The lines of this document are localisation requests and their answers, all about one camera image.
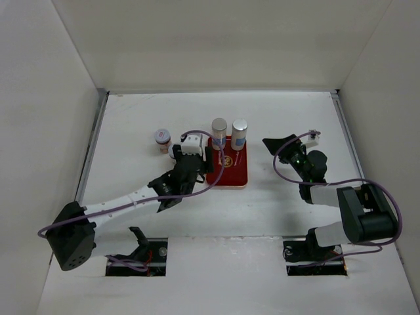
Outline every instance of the can label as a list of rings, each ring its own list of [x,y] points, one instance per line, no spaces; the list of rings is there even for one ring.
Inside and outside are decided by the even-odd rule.
[[[235,145],[236,146],[243,146],[245,144],[245,140],[246,140],[245,137],[240,138],[240,139],[236,139]]]
[[[214,144],[221,144],[222,146],[224,145],[224,144],[226,144],[226,137],[224,137],[224,138],[222,138],[222,139],[216,139],[216,141],[215,141],[215,139],[211,139],[212,141],[213,141],[213,143]]]

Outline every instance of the white table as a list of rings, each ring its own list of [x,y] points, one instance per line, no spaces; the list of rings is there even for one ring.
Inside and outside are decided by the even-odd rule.
[[[246,188],[214,189],[131,222],[148,237],[169,237],[166,277],[105,278],[102,257],[62,272],[53,259],[39,315],[418,314],[393,245],[348,258],[347,277],[286,275],[278,236],[304,235],[340,216],[335,208],[307,205],[297,185],[278,178],[261,139],[317,129],[318,149],[328,157],[328,181],[357,177],[329,93],[112,95],[83,204],[134,191],[172,168],[154,142],[156,129],[167,128],[176,140],[190,129],[210,131],[216,117],[229,124],[237,117],[248,120]],[[279,167],[297,178],[290,166]],[[132,240],[129,232],[127,239]]]

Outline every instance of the blue label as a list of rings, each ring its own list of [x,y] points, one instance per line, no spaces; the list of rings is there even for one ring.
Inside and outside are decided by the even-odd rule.
[[[245,144],[245,138],[236,139],[236,146],[243,146]]]
[[[221,143],[220,139],[216,139],[216,143]],[[226,137],[222,138],[222,145],[226,143]]]

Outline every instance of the red tray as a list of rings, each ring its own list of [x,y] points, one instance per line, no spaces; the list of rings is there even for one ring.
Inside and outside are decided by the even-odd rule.
[[[211,138],[209,138],[207,145],[212,148]],[[213,184],[216,181],[217,175],[221,171],[219,163],[220,152],[215,149],[212,149],[212,151],[215,171],[206,176],[206,181],[209,184]],[[230,146],[230,136],[227,136],[223,152],[225,155],[224,171],[216,186],[244,187],[248,183],[247,143],[245,142],[242,150],[235,151]]]

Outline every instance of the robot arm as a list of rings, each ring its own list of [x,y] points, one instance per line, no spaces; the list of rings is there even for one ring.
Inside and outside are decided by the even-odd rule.
[[[61,210],[54,223],[105,212],[104,215],[98,217],[77,220],[47,231],[46,238],[62,270],[77,268],[92,256],[117,254],[107,251],[109,247],[102,237],[105,231],[130,222],[131,219],[140,215],[159,213],[173,207],[182,201],[182,198],[176,196],[191,194],[195,183],[202,182],[197,178],[203,179],[204,174],[213,172],[211,149],[206,147],[203,151],[202,135],[188,135],[181,141],[180,144],[172,147],[172,153],[177,162],[173,170],[152,180],[148,185],[125,196],[94,205],[82,207],[74,201]],[[158,196],[168,198],[158,201],[156,200]],[[137,257],[143,256],[147,251],[148,241],[138,227],[127,224],[127,228],[136,237],[137,246],[134,246],[134,250],[129,255],[115,257],[137,260]]]
[[[265,138],[262,141],[274,156],[280,147],[294,138],[296,136],[291,135],[283,139]],[[317,141],[316,135],[310,135],[308,144],[313,146]],[[327,157],[316,150],[307,153],[307,146],[300,140],[292,142],[279,153],[279,160],[290,164],[303,182],[306,182],[299,184],[299,193],[303,200],[309,204],[338,207],[342,221],[311,228],[304,242],[285,241],[285,248],[291,248],[290,245],[293,245],[299,252],[298,255],[294,255],[289,251],[286,260],[323,261],[325,253],[331,251],[335,245],[395,236],[398,223],[384,193],[372,184],[363,184],[355,188],[326,186],[324,176],[327,171]]]

